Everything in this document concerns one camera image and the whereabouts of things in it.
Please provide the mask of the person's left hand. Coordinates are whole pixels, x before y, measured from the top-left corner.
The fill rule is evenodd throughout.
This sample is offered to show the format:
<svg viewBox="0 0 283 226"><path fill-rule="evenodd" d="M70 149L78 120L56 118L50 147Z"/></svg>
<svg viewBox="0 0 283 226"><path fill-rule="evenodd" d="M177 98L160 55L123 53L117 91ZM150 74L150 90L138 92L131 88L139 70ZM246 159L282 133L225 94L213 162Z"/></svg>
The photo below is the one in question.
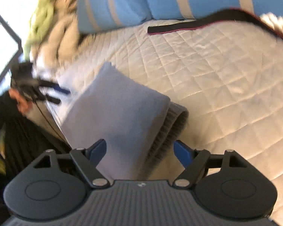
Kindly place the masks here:
<svg viewBox="0 0 283 226"><path fill-rule="evenodd" d="M10 88L8 93L17 102L17 108L22 115L27 115L32 110L33 102L25 99L18 90Z"/></svg>

